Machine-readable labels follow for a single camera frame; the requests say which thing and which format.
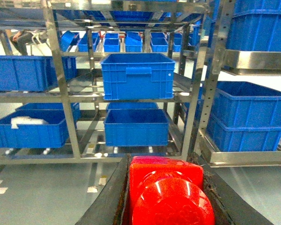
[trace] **red robot part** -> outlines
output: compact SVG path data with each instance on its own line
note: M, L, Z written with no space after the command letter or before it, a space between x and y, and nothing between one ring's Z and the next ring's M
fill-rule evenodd
M163 157L135 157L130 166L132 225L214 225L200 189L200 166Z

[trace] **blue storage bin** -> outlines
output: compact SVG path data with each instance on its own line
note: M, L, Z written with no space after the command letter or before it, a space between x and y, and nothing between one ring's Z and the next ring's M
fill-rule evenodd
M236 14L227 49L281 52L281 11L253 10Z
M106 52L106 53L120 52L120 40L119 39L105 39L104 40L104 52Z
M61 36L61 41L60 41L60 48L63 52L66 52L67 49L71 45L76 45L78 40L80 39L80 35L78 32L70 32L66 31L62 36Z
M79 103L71 103L74 121L81 117ZM28 103L19 108L18 110L63 110L62 103Z
M174 52L180 52L181 51L181 44L182 44L182 39L175 38L174 39L173 51Z
M140 36L130 35L125 39L126 52L140 53L142 52L142 41Z
M111 54L101 64L106 100L173 97L175 61L163 54Z
M99 37L93 37L93 51L95 52L97 50L97 45L100 42ZM88 47L88 39L87 38L82 38L80 42L78 43L78 50L80 52L88 52L89 47Z
M106 33L105 39L119 39L118 33Z
M151 38L165 38L165 34L162 32L151 33Z
M63 57L65 76L77 76L76 58ZM45 91L58 85L50 56L0 56L0 91Z
M168 120L161 109L109 110L104 121L107 146L166 146Z
M281 10L281 0L237 0L234 12L237 14L255 9Z
M170 38L170 33L168 33L168 35L167 35L167 40L169 40L169 38ZM174 34L174 39L175 38L180 38L181 40L182 40L182 34L180 34L180 33L175 33Z
M214 115L209 118L207 133L224 152L275 151L281 139L281 127L227 127Z
M18 116L43 119L48 124L18 125L18 129L12 129L11 119ZM68 137L62 110L18 110L0 119L0 148L60 148Z
M151 39L151 48L154 53L165 53L168 51L168 42L165 38Z
M106 110L110 109L158 109L154 102L111 102Z
M281 92L249 82L218 82L211 112L228 127L281 127Z
M140 34L139 34L139 32L134 32L134 31L128 31L128 32L126 32L126 35L127 35L127 37L129 37L129 36L139 36Z

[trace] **gray floor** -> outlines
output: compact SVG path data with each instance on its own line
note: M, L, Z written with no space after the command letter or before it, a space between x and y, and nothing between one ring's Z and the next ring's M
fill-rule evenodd
M44 51L50 54L45 45ZM89 66L85 59L78 62L80 68ZM189 62L186 71L191 70ZM261 79L221 73L220 80L250 81L281 90L281 77ZM0 117L20 105L0 104ZM82 109L92 107L81 104ZM172 110L173 105L169 104L170 115ZM95 185L100 192L99 178L109 177L115 167L116 164L6 166L0 173L0 180L3 180L0 187L8 188L0 195L0 225L74 225L98 195L87 193L88 187ZM256 210L281 225L281 167L218 168L217 172Z
M281 225L281 166L216 171L253 208L273 224Z
M0 173L0 225L74 225L116 164L10 165ZM88 187L98 193L87 193Z

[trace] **person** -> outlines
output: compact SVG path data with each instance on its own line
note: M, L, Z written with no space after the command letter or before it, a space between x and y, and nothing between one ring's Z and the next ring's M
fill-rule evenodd
M34 31L23 30L10 36L10 41L21 55L28 55L26 44L31 42Z

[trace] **stainless steel shelving rack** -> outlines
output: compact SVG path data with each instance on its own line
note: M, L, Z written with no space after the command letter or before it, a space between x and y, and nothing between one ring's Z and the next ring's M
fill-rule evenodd
M85 162L118 162L121 160L121 152L129 151L129 148L107 147L104 144L104 131L95 130L99 121L102 121L106 115L105 110L100 110L99 103L107 102L104 100L104 93L98 91L101 86L97 83L101 80L101 70L95 68L95 60L107 56L103 52L94 52L92 46L92 31L125 31L125 30L145 30L144 31L144 52L151 52L150 49L150 32L151 31L167 31L170 33L169 51L167 55L173 57L173 40L174 32L183 30L183 49L187 53L188 50L188 34L190 32L190 25L197 20L203 20L207 13L212 9L209 4L202 0L196 2L150 2L150 1L90 1L90 0L14 0L7 6L4 1L0 1L0 11L11 13L13 18L0 18L0 30L11 28L4 25L2 21L29 21L29 25L25 23L23 26L17 25L19 29L46 29L53 60L57 72L59 90L58 92L44 92L44 93L23 93L23 92L8 92L0 93L0 103L12 102L62 102L67 126L70 134L69 142L61 149L51 150L51 154L38 154L42 150L36 149L21 149L15 150L11 155L4 155L0 150L0 164L41 164L41 163L85 163ZM42 10L44 18L23 18L19 17L21 9ZM95 20L81 19L68 20L58 15L57 10L94 10L100 11L107 21L99 22ZM145 24L142 26L119 27L119 22L113 21L110 16L110 11L147 11L153 12L151 20L148 22L120 22ZM172 16L168 21L159 22L160 17L164 12L171 12ZM182 13L181 16L176 17L176 12ZM198 14L196 19L190 22L183 22L183 19L190 14ZM102 26L100 23L108 23L109 26ZM62 52L59 48L59 32L61 30L86 30L89 40L89 52L87 54L81 52ZM6 54L11 54L6 41L6 36L3 31L1 41L6 50ZM136 102L164 102L164 109L167 109L167 103L183 103L197 101L200 83L191 82L191 79L183 77L185 72L186 57L184 50L181 51L179 73L175 74L175 86L177 86L173 99L142 99ZM196 57L200 61L204 61L206 51L199 51ZM62 67L62 56L88 56L90 69L81 69L78 71L79 76L70 82L66 82L64 71ZM87 130L76 130L70 103L94 103L95 110L88 110L82 112L81 120L90 120L91 124ZM183 135L177 124L172 120L169 126L169 144L166 147L152 147L152 148L134 148L134 150L154 153L167 153L168 156L175 158L186 158L187 151L190 144L190 132ZM93 147L93 152L88 152L87 148Z
M210 109L214 98L214 92L217 80L222 67L227 65L232 68L227 71L234 75L281 75L281 52L242 52L232 51L225 48L228 31L232 21L235 0L222 0L219 14L215 25L213 43L210 48L207 47L207 38L201 37L198 48L188 46L188 34L191 24L201 20L201 24L208 14L213 13L213 8L209 1L197 0L192 2L150 2L150 1L98 1L98 0L13 0L1 1L0 10L10 11L10 9L21 10L34 9L42 10L44 19L22 18L18 17L13 11L13 18L5 19L9 21L30 21L38 25L20 27L21 29L47 29L51 44L51 51L54 64L57 71L59 92L45 93L20 93L9 92L0 93L0 103L4 102L62 102L67 125L70 133L69 143L62 149L52 150L49 155L34 154L39 150L22 149L15 151L12 155L3 155L0 150L0 164L42 164L42 163L85 163L85 162L118 162L121 159L121 152L129 148L120 149L106 147L104 144L104 131L95 130L99 121L105 117L105 110L99 109L99 104L107 102L103 99L103 92L98 91L101 86L97 83L101 80L101 71L95 68L95 60L106 56L106 53L94 52L92 41L89 41L89 52L61 52L59 49L59 32L61 30L86 30L88 39L92 40L92 31L112 31L112 30L131 30L131 27L119 27L119 22L112 20L110 11L147 11L154 12L149 22L126 22L126 23L144 23L145 27L133 27L133 30L144 31L144 52L150 52L150 32L167 31L170 32L168 56L173 57L173 39L174 32L183 30L183 46L179 56L178 74L174 77L174 98L173 99L142 99L136 102L164 102L164 109L167 110L167 103L175 103L173 120L169 125L169 145L166 147L153 147L150 151L166 152L169 157L186 159L188 154L195 151L202 154L212 166L241 166L241 165L279 165L281 164L281 145L277 152L219 152L212 141L205 134ZM56 10L95 10L100 11L109 26L102 26L99 21L90 19L68 20L64 17L58 18ZM169 21L159 22L163 12L171 12ZM175 12L182 13L175 17ZM183 19L190 14L200 14L196 19L190 22L183 22ZM0 25L0 30L15 28L6 25ZM3 43L6 54L11 51L6 42L6 36L0 31L0 39ZM66 82L61 63L62 56L88 56L90 70L79 70L79 76L70 82ZM196 60L194 76L189 79L184 76L186 61ZM204 83L203 98L204 104L201 112L200 121L194 121L196 103L198 101L200 82L203 73L203 67L207 61L211 60L208 66L208 72ZM91 88L92 91L83 91L84 88ZM90 120L91 124L88 130L76 130L71 112L70 103L94 103L95 110L82 112L81 120ZM190 104L189 113L186 116L183 113L180 103ZM186 121L184 132L178 129L178 118ZM86 151L87 146L93 148L92 152Z

